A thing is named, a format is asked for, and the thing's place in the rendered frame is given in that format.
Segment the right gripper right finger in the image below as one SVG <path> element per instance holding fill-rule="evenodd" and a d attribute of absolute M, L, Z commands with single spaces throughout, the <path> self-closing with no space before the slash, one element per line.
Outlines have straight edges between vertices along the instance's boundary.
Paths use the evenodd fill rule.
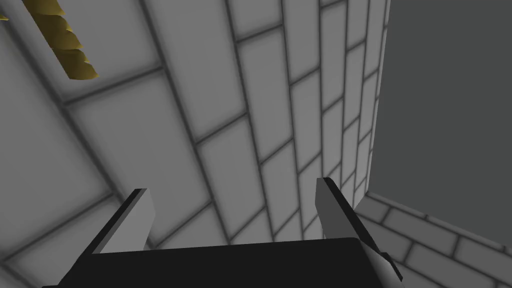
<path fill-rule="evenodd" d="M 343 282 L 402 282 L 391 256 L 379 249 L 335 182 L 317 178 L 315 207 Z"/>

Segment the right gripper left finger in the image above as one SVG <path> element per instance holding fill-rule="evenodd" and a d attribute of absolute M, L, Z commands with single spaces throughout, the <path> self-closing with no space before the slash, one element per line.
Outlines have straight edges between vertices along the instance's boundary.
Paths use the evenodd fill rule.
<path fill-rule="evenodd" d="M 155 216 L 150 190 L 134 189 L 83 254 L 141 251 L 146 244 Z"/>

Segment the yellow ridged bar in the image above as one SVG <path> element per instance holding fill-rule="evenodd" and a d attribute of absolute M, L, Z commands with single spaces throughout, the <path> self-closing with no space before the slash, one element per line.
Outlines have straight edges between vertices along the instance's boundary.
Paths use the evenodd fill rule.
<path fill-rule="evenodd" d="M 82 51 L 83 45 L 69 23 L 58 0 L 0 0 L 0 21 L 9 21 L 3 1 L 18 1 L 40 31 L 64 73 L 70 80 L 92 80 L 99 77 L 90 60 Z"/>

